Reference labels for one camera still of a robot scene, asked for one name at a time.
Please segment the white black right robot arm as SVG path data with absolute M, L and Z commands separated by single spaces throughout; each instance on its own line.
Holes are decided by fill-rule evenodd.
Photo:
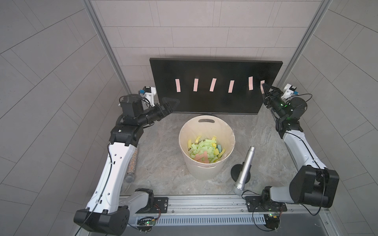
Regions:
M 289 203 L 330 208 L 336 195 L 339 175 L 329 169 L 308 143 L 300 118 L 307 110 L 307 102 L 296 87 L 287 84 L 284 90 L 261 82 L 263 103 L 270 109 L 276 131 L 284 141 L 297 174 L 289 186 L 267 186 L 262 192 L 262 203 Z

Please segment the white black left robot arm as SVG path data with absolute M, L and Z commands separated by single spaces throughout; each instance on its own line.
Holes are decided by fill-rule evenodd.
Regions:
M 107 159 L 97 187 L 84 209 L 75 213 L 74 223 L 88 232 L 120 236 L 132 215 L 142 210 L 149 212 L 154 206 L 151 189 L 139 188 L 119 205 L 121 188 L 127 168 L 134 156 L 144 129 L 167 117 L 179 105 L 174 98 L 162 98 L 153 105 L 138 94 L 121 96 L 122 114 L 111 130 L 107 145 Z

